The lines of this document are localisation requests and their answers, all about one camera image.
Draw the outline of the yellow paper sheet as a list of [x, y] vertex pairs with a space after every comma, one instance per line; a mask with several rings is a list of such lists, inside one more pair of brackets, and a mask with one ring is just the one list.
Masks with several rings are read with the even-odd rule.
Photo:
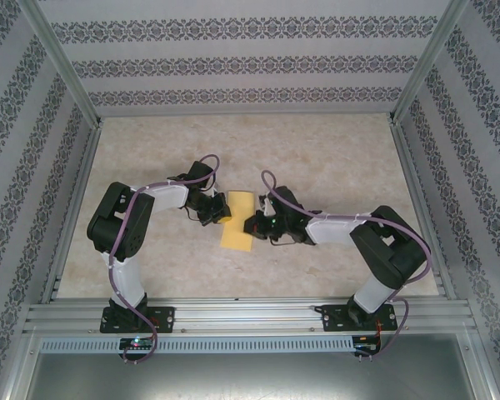
[[244, 232], [244, 223], [255, 214], [255, 199], [252, 192], [230, 191], [227, 205], [231, 217], [222, 223], [221, 248], [250, 252], [253, 237]]

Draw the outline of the small controller board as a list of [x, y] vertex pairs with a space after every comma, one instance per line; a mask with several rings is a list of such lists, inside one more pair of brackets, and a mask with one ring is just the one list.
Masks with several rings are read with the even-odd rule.
[[119, 343], [119, 349], [149, 351], [153, 346], [153, 340], [145, 337], [122, 338]]
[[376, 354], [381, 349], [380, 336], [355, 336], [352, 338], [353, 346], [359, 353]]

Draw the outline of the grey metal panel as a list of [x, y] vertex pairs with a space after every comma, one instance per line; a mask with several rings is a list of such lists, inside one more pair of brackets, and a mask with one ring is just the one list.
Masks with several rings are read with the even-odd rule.
[[346, 354], [44, 354], [28, 400], [476, 400], [459, 365], [357, 361]]

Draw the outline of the aluminium mounting rail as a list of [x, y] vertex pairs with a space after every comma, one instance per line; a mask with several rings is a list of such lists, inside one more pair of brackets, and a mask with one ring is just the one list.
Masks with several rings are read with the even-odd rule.
[[[314, 307], [344, 304], [341, 297], [272, 298], [154, 298], [149, 304], [175, 309], [175, 336], [322, 335], [323, 323]], [[41, 337], [97, 336], [106, 301], [99, 298], [59, 298], [28, 307], [22, 333]], [[393, 303], [396, 318], [404, 319], [405, 334], [476, 331], [477, 320], [466, 300], [442, 296], [410, 297]]]

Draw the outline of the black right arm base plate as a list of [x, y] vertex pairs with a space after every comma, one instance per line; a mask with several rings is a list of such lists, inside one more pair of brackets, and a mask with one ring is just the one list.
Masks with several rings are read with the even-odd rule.
[[394, 332], [398, 322], [392, 305], [383, 304], [376, 312], [366, 313], [355, 304], [330, 304], [319, 308], [325, 332]]

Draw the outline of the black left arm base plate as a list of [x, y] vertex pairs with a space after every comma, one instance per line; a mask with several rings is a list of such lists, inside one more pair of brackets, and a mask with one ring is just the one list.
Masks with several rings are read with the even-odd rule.
[[[144, 317], [157, 333], [172, 333], [175, 309], [173, 307], [147, 307]], [[152, 333], [150, 326], [136, 313], [121, 307], [105, 307], [99, 331], [101, 333]]]

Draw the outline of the aluminium side rail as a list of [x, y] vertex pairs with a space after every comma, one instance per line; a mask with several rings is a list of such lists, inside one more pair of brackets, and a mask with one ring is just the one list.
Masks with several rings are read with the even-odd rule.
[[445, 258], [441, 247], [439, 246], [438, 237], [428, 211], [428, 205], [423, 196], [421, 183], [418, 179], [418, 175], [416, 174], [413, 159], [408, 150], [405, 137], [403, 136], [403, 131], [394, 123], [391, 123], [389, 127], [392, 139], [397, 149], [397, 155], [402, 166], [404, 177], [407, 182], [407, 188], [412, 199], [412, 205], [419, 224], [420, 232], [431, 249], [432, 273], [434, 275], [434, 279], [436, 280], [438, 291], [449, 300], [457, 300], [458, 296], [455, 293], [452, 280], [448, 274]]
[[68, 253], [73, 240], [73, 234], [77, 225], [84, 193], [88, 184], [89, 174], [93, 166], [95, 153], [97, 151], [99, 139], [103, 130], [103, 123], [104, 119], [101, 119], [85, 143], [73, 191], [71, 192], [67, 211], [65, 212], [64, 219], [62, 221], [57, 246], [55, 247], [51, 258], [52, 262], [42, 286], [41, 296], [37, 301], [38, 303], [48, 304], [52, 301], [55, 284], [63, 275], [63, 270], [65, 268]]

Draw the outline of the aluminium frame post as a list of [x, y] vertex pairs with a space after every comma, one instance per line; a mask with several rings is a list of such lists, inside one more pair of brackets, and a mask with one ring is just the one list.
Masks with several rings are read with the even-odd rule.
[[101, 121], [93, 102], [88, 96], [72, 62], [63, 50], [51, 23], [47, 20], [38, 0], [17, 0], [19, 7], [26, 16], [31, 28], [36, 33], [50, 57], [53, 66], [61, 75], [67, 89], [72, 94], [75, 103], [80, 108], [91, 128], [97, 128]]
[[396, 126], [403, 119], [467, 4], [468, 0], [449, 0], [444, 13], [434, 28], [432, 36], [427, 42], [427, 46], [412, 71], [411, 77], [402, 90], [395, 108], [387, 116], [391, 126]]

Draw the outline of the aluminium lower frame bar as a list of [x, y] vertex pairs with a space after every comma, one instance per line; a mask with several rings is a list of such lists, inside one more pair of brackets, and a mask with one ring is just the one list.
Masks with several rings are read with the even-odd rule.
[[0, 400], [27, 400], [41, 342], [37, 331], [21, 335], [0, 391]]
[[500, 391], [479, 334], [466, 330], [457, 339], [473, 398], [500, 400]]

